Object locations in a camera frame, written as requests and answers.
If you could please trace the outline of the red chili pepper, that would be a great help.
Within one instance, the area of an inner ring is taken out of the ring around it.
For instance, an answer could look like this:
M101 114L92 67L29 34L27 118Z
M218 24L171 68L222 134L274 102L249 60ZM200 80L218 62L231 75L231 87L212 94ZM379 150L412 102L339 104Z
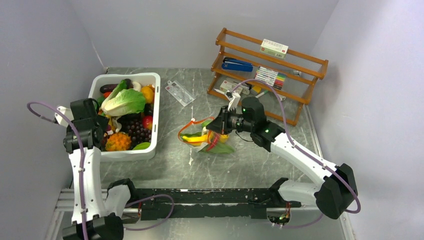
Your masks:
M217 143L219 142L219 139L220 139L220 136L217 133L215 133L213 135L213 139L211 140L209 147L206 149L206 151L209 152L210 150L215 148Z

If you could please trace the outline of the yellow lemon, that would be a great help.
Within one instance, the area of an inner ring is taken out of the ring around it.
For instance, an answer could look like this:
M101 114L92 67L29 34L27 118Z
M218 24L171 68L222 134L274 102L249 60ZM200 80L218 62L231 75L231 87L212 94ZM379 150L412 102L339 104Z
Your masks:
M228 134L219 134L218 135L218 141L220 143L226 143L229 139L229 135Z

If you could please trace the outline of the yellow banana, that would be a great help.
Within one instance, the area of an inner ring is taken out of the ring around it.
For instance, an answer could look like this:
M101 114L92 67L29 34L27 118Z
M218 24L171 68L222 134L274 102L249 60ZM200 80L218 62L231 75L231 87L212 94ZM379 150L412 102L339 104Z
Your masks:
M204 143L208 142L209 137L207 134L201 135L201 136L187 136L183 135L182 140L184 142L190 143L190 144L197 144L197 143Z

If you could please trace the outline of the green romaine lettuce leaf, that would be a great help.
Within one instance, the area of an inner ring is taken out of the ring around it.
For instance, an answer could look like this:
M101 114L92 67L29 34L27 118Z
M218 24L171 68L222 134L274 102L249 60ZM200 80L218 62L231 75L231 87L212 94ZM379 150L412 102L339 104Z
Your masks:
M228 141L226 143L218 142L216 144L216 147L214 147L210 151L206 151L209 147L211 140L214 138L215 132L210 131L208 133L202 133L202 132L196 132L196 133L180 133L179 138L182 142L189 145L195 152L204 152L204 153L210 153L210 154L231 154L235 151L235 149L228 144ZM188 143L182 140L182 136L202 136L202 135L208 135L208 141L202 142L202 143Z

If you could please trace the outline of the clear zip top bag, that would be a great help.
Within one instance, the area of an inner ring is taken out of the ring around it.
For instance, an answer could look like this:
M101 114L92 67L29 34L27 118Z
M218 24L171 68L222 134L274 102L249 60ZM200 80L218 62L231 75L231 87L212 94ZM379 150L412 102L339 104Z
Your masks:
M202 120L194 118L181 128L178 139L188 145L195 152L208 154L232 154L236 150L229 144L229 135L222 135L208 130L206 127L214 120L207 117Z

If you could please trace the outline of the white mushroom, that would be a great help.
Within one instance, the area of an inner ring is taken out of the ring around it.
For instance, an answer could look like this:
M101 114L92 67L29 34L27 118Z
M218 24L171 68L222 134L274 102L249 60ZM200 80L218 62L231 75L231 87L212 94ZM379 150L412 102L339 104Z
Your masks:
M132 83L132 88L133 88L135 91L137 91L137 92L140 92L140 91L141 91L141 89L142 89L142 85L141 85L139 82L132 81L131 83Z

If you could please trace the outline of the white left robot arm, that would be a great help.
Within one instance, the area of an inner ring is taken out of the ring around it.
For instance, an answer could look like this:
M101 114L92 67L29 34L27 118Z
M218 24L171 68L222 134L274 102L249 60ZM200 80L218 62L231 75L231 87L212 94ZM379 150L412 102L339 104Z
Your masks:
M70 103L73 119L63 145L72 166L74 203L71 226L62 229L65 240L122 240L124 208L139 200L128 178L111 183L102 195L101 147L109 120L98 114L98 106L93 98Z

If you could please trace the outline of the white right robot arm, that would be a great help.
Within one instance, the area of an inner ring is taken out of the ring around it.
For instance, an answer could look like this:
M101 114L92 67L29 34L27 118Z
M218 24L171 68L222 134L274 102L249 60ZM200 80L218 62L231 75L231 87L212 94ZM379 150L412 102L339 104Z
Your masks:
M218 116L205 128L221 135L247 132L257 146L286 159L312 181L278 180L271 187L269 197L275 207L287 202L315 205L334 220L347 212L358 198L354 172L349 165L324 160L295 141L283 127L267 119L264 106L257 98L243 99L241 113L236 112L235 101L233 98L228 106L221 107Z

